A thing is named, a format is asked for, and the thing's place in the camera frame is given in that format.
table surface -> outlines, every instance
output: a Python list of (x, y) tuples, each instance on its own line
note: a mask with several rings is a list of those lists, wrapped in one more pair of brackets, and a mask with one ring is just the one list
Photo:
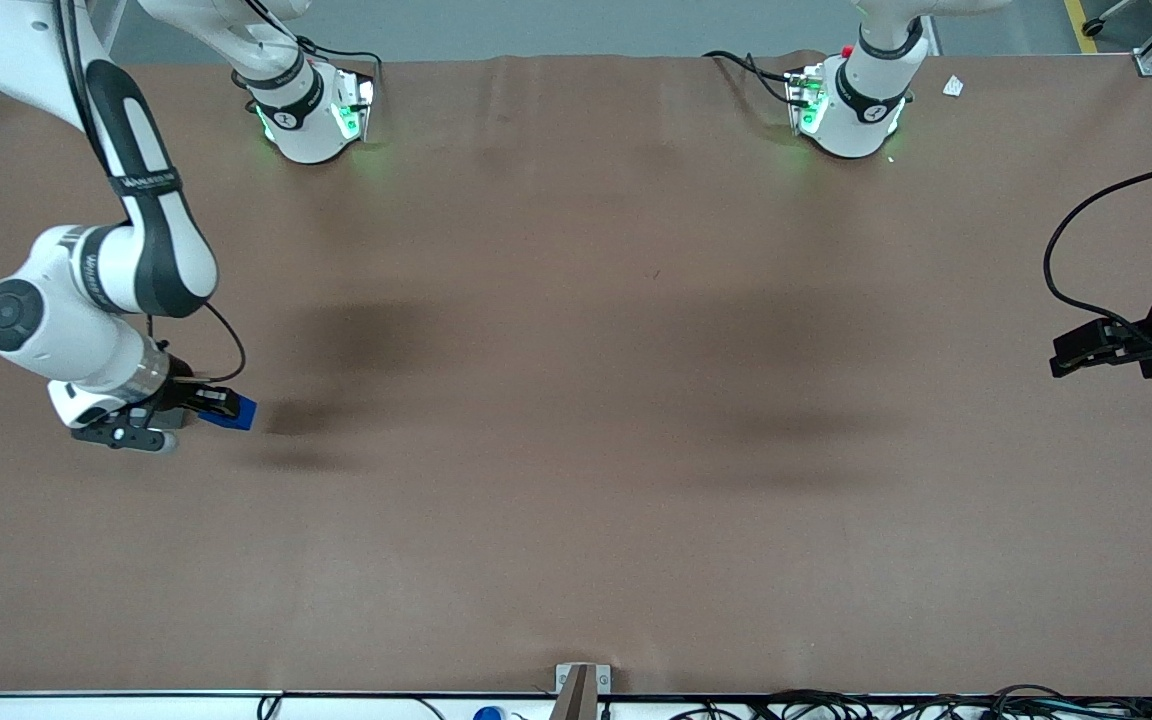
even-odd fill
[[(1152, 382), (1052, 379), (1089, 318), (1039, 273), (1152, 168), (1129, 58), (930, 59), (859, 161), (713, 61), (502, 58), (387, 65), (374, 143), (296, 167), (227, 74), (132, 68), (257, 427), (101, 450), (0, 361), (0, 689), (1152, 694)], [(0, 101), (0, 276), (119, 218)], [(1143, 314), (1152, 183), (1056, 273)]]

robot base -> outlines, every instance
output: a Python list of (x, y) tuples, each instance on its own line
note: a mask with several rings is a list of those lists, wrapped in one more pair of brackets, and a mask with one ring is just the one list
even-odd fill
[(805, 108), (790, 105), (790, 124), (795, 131), (812, 138), (821, 150), (838, 158), (872, 156), (887, 136), (896, 131), (900, 113), (905, 108), (901, 100), (887, 118), (877, 123), (861, 122), (856, 111), (840, 97), (835, 77), (842, 65), (841, 55), (826, 58), (821, 65), (810, 65), (799, 76), (786, 78), (786, 91), (794, 100), (808, 103)]

green led light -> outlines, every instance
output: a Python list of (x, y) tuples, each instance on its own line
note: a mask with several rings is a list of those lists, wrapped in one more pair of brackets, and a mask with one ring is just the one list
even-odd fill
[(351, 108), (340, 108), (340, 106), (332, 104), (332, 108), (338, 114), (338, 126), (340, 126), (340, 135), (343, 135), (347, 141), (353, 141), (353, 138), (358, 137), (358, 114)]
[(271, 131), (270, 122), (266, 122), (265, 113), (260, 109), (260, 105), (256, 106), (256, 116), (260, 119), (262, 128), (265, 128), (266, 141), (274, 142), (274, 131)]

floor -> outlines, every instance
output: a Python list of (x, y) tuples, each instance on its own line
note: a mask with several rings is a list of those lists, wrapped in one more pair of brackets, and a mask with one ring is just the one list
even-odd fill
[[(122, 0), (91, 0), (108, 22)], [(1079, 0), (1070, 0), (1078, 8)], [(1111, 0), (1082, 0), (1093, 17)], [(475, 60), (497, 55), (699, 55), (735, 50), (781, 55), (799, 47), (836, 50), (855, 41), (856, 13), (844, 0), (317, 0), (294, 31), (339, 50), (371, 50), (387, 60)], [(1079, 53), (1078, 37), (1055, 0), (1015, 0), (977, 17), (937, 18), (934, 37), (946, 55)], [(1152, 33), (1152, 8), (1138, 3), (1107, 23), (1094, 46), (1120, 53)], [(120, 63), (215, 63), (219, 58), (174, 26), (127, 0), (111, 43)]]

metal bracket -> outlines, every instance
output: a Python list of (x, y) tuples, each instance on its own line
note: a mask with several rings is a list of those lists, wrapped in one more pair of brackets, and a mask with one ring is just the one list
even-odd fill
[(1137, 73), (1140, 77), (1152, 77), (1152, 65), (1146, 65), (1146, 59), (1144, 59), (1144, 50), (1140, 47), (1132, 48), (1132, 61), (1137, 65)]
[[(563, 691), (563, 683), (567, 682), (567, 675), (571, 674), (573, 666), (575, 665), (592, 665), (590, 662), (563, 662), (560, 665), (554, 665), (554, 692), (561, 694)], [(612, 692), (612, 666), (611, 665), (593, 665), (594, 667), (594, 680), (598, 682), (596, 688), (598, 688), (598, 694), (611, 694)]]

